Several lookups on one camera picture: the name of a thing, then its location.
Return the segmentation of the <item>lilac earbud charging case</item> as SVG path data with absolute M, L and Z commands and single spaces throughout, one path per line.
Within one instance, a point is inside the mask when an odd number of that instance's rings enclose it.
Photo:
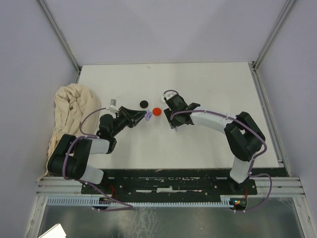
M 152 111 L 151 110 L 146 110 L 146 114 L 145 114 L 145 120 L 146 121 L 149 121 L 153 115 Z

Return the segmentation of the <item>cream crumpled cloth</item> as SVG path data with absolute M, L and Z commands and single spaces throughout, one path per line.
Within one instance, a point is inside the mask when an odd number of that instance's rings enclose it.
M 81 136 L 83 132 L 95 133 L 99 113 L 94 113 L 88 119 L 86 116 L 102 107 L 93 91 L 75 83 L 60 87 L 54 95 L 54 102 L 55 126 L 49 140 L 48 158 L 51 157 L 64 134 Z

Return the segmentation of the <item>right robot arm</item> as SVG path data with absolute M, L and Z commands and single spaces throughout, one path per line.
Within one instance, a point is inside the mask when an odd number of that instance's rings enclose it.
M 172 129 L 182 125 L 197 125 L 226 136 L 234 155 L 227 188 L 234 194 L 243 191 L 256 158 L 267 151 L 265 136 L 251 115 L 241 112 L 231 116 L 208 110 L 198 103 L 187 104 L 175 90 L 165 91 L 163 99 L 168 106 L 164 113 Z

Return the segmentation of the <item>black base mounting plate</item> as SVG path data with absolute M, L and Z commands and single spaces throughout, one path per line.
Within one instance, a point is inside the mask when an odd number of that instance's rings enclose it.
M 118 194 L 137 190 L 210 191 L 216 195 L 256 195 L 253 179 L 237 184 L 229 169 L 103 169 L 104 177 L 96 187 Z

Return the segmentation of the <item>orange earbud charging case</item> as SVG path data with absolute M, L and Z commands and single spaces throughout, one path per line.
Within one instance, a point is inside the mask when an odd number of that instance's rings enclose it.
M 156 108 L 153 108 L 152 113 L 153 113 L 154 116 L 157 116 L 157 117 L 158 117 L 158 116 L 161 115 L 162 110 L 161 110 L 161 108 L 156 107 Z

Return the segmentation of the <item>black earbud charging case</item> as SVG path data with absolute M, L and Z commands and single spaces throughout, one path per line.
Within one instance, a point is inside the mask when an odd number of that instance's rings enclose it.
M 142 100 L 140 103 L 139 103 L 139 106 L 142 108 L 142 109 L 145 109 L 149 106 L 149 103 L 148 101 L 146 100 Z

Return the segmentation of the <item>white paper sheet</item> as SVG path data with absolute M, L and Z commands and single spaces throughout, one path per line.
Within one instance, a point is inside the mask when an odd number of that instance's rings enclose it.
M 66 238 L 67 235 L 61 224 L 55 224 L 49 230 L 44 232 L 39 238 Z

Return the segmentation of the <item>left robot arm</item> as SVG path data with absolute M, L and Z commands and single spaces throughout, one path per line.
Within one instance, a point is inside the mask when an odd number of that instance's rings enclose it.
M 76 137 L 65 134 L 57 144 L 48 161 L 48 172 L 64 179 L 75 179 L 92 183 L 98 193 L 109 189 L 109 180 L 104 172 L 88 164 L 92 154 L 110 154 L 114 151 L 117 141 L 115 137 L 126 127 L 134 128 L 148 112 L 120 107 L 113 117 L 104 114 L 100 117 L 99 130 L 96 134 L 83 134 Z

